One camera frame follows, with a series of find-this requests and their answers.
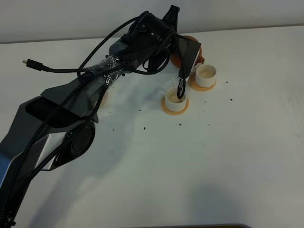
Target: white table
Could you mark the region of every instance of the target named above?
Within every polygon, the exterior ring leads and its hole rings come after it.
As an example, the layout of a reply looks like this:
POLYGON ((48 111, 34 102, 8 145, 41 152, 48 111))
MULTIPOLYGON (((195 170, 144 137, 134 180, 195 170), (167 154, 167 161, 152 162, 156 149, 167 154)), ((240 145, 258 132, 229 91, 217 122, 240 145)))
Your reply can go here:
MULTIPOLYGON (((160 101, 177 84, 171 63, 154 76, 121 77, 91 148, 37 175, 17 228, 304 226, 304 27, 190 35, 216 67, 216 87, 189 89, 188 111, 169 116, 160 101)), ((0 45, 0 137, 19 104, 75 77, 26 68, 22 59, 73 68, 98 42, 0 45)))

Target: orange object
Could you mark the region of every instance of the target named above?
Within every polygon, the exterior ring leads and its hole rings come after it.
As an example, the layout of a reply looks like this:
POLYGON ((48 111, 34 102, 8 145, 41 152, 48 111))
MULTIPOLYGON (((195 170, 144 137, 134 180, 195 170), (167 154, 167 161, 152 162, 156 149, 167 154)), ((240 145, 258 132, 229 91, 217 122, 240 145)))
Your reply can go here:
MULTIPOLYGON (((195 39, 194 37, 191 37, 191 36, 184 36, 186 38, 189 38, 189 39, 192 39, 194 41, 197 41, 197 39, 195 39)), ((173 54, 170 56, 170 61, 173 63, 173 65, 175 65, 177 68, 180 68, 181 67, 181 61, 180 61, 180 57, 176 54, 173 54)), ((201 50, 201 47, 199 49, 199 55, 198 55, 198 59, 196 60, 195 64, 194 65, 197 65, 198 63, 204 63, 205 59, 204 57, 202 56, 202 50, 201 50)))
POLYGON ((187 109, 189 108, 189 100, 187 98, 187 104, 186 104, 186 107, 181 110, 180 112, 172 112, 170 111, 167 107, 166 107, 166 104, 165 104, 165 97, 162 98, 161 100, 161 108, 162 110, 166 113, 166 114, 169 114, 169 115, 181 115, 183 114, 185 111, 187 111, 187 109))
POLYGON ((213 84, 213 86, 205 88, 205 87, 200 87, 196 82, 195 82, 195 74, 192 74, 189 78, 188 81, 189 85, 191 86, 192 89, 196 90, 196 91, 201 91, 201 92, 206 92, 206 91, 210 91, 211 89, 213 89, 215 87, 215 85, 217 84, 217 82, 215 81, 215 83, 213 84))

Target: white cup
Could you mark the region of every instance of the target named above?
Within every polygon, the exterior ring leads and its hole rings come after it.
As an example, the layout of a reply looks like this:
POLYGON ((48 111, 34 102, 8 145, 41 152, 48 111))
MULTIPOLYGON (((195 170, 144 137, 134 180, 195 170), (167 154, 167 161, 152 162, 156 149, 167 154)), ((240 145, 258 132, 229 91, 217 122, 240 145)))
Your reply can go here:
POLYGON ((181 99, 177 97, 177 88, 173 87, 167 90, 165 94, 165 105, 172 112, 180 112, 185 109, 187 105, 186 93, 181 99))
POLYGON ((200 65, 195 71, 195 82, 200 87, 209 88, 217 80, 216 69, 211 65, 200 65))

